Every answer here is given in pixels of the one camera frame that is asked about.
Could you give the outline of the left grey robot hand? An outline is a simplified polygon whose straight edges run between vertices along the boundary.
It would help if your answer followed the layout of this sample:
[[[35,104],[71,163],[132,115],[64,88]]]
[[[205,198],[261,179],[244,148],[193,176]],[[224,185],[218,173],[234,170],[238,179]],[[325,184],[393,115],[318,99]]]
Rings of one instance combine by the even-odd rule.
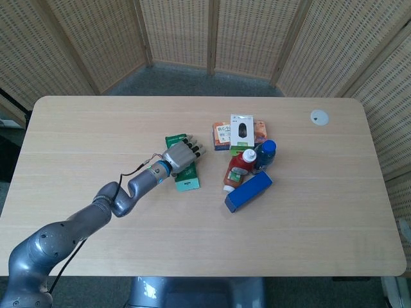
[[[162,158],[171,166],[172,174],[179,174],[205,152],[206,148],[202,144],[198,143],[192,135],[187,135],[168,148],[162,154]]]

